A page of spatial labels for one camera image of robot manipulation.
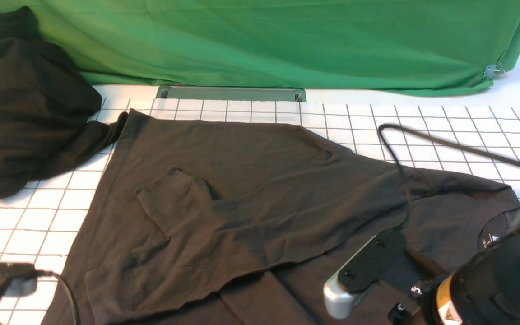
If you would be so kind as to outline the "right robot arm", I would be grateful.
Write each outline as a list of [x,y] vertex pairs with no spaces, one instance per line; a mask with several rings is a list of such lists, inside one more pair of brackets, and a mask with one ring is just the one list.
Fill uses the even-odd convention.
[[422,287],[419,308],[395,305],[393,325],[520,325],[520,210],[506,235]]

